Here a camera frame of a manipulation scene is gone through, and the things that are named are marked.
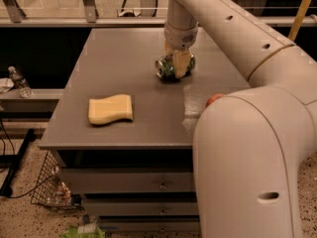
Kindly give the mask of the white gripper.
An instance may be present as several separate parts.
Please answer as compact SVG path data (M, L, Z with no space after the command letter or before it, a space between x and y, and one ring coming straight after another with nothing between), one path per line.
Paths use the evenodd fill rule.
M171 56L176 78L183 78L190 64L191 52L189 49L196 41L198 25L188 30L178 30L169 22L164 24L164 54Z

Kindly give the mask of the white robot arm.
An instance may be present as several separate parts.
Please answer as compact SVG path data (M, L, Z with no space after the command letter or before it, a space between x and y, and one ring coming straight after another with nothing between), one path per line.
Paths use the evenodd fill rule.
M249 84L201 114L193 171L203 238L302 238L300 164L316 151L317 64L231 0L169 0L173 50L202 28Z

